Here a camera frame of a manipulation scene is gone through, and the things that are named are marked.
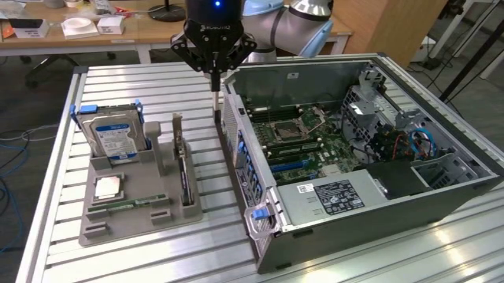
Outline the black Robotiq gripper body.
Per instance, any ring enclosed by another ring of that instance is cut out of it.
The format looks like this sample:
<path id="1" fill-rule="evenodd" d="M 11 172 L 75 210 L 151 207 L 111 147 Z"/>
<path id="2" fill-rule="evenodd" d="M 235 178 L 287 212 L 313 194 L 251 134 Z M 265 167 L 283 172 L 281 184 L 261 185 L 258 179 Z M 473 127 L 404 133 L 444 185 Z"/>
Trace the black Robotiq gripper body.
<path id="1" fill-rule="evenodd" d="M 205 58 L 227 55 L 245 34 L 242 1 L 186 1 L 185 36 Z"/>

